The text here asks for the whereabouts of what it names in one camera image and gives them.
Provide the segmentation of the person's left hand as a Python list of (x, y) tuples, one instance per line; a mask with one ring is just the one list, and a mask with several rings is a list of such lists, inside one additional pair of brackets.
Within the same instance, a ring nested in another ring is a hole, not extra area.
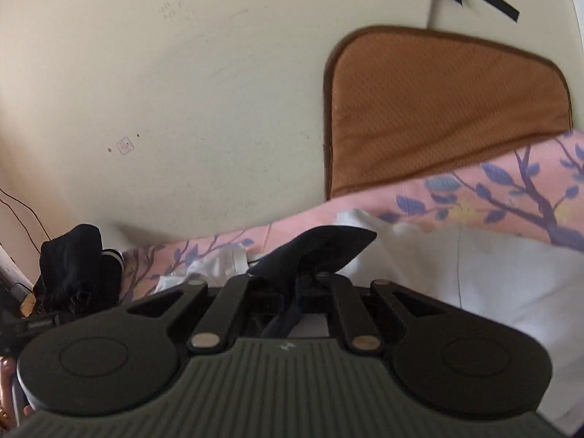
[(1, 358), (1, 432), (17, 425), (12, 385), (16, 378), (16, 362), (13, 358)]

